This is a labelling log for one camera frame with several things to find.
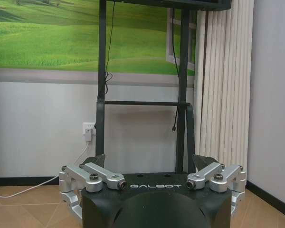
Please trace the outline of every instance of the black metal frame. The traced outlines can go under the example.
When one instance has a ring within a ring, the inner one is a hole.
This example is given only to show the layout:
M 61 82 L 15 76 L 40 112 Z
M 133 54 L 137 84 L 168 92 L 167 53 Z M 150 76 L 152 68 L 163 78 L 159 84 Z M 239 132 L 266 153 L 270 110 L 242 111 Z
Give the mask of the black metal frame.
M 96 155 L 104 154 L 105 142 L 105 105 L 159 105 L 177 106 L 177 137 L 175 172 L 183 172 L 185 122 L 187 118 L 187 149 L 188 172 L 195 171 L 192 155 L 194 147 L 193 108 L 186 103 L 187 93 L 187 68 L 189 44 L 189 9 L 181 10 L 180 30 L 180 78 L 178 102 L 133 102 L 133 101 L 105 101 L 105 53 L 106 53 L 106 1 L 99 1 L 99 63 L 98 63 L 98 99 L 96 110 Z

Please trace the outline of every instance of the white curtain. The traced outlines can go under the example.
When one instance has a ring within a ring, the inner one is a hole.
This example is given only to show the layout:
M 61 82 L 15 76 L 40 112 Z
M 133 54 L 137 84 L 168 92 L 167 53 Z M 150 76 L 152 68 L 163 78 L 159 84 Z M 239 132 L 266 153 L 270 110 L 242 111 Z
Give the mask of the white curtain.
M 198 13 L 194 83 L 196 154 L 247 167 L 254 0 Z

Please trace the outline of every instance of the screw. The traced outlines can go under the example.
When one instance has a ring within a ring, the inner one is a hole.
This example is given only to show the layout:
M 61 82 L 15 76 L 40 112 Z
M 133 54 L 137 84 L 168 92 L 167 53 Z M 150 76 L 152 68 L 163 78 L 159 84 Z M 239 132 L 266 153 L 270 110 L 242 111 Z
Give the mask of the screw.
M 121 190 L 124 190 L 127 187 L 127 182 L 126 181 L 121 181 L 118 183 L 118 188 Z
M 194 182 L 188 181 L 186 183 L 186 185 L 187 185 L 188 189 L 194 189 L 195 188 L 195 183 Z
M 90 180 L 91 180 L 91 181 L 98 180 L 98 174 L 97 174 L 97 173 L 91 174 L 91 175 L 90 175 Z
M 217 173 L 217 174 L 214 174 L 213 178 L 214 178 L 215 180 L 217 180 L 217 181 L 219 181 L 219 180 L 221 181 L 221 180 L 223 179 L 223 175 Z

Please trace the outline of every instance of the wall socket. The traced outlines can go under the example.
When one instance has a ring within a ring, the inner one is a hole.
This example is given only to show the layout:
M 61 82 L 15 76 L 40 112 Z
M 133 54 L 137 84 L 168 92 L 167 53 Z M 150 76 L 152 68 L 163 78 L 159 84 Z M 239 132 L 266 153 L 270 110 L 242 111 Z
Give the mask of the wall socket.
M 91 122 L 83 122 L 82 123 L 82 134 L 85 135 L 86 134 L 86 129 L 92 129 L 92 133 L 95 134 L 95 130 L 94 130 L 94 126 L 95 123 L 91 123 Z

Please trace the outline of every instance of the white wall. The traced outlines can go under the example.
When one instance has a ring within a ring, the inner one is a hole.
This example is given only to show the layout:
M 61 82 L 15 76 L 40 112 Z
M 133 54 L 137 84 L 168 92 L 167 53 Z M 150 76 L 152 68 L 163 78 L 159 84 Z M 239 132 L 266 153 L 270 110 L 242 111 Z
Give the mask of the white wall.
M 107 100 L 176 101 L 175 87 L 109 87 Z M 193 89 L 188 89 L 188 101 Z M 82 122 L 96 117 L 96 85 L 0 82 L 0 177 L 53 176 L 85 147 Z M 107 106 L 105 166 L 173 171 L 175 107 Z M 95 138 L 89 156 L 95 155 Z
M 285 202 L 285 0 L 255 0 L 248 180 Z

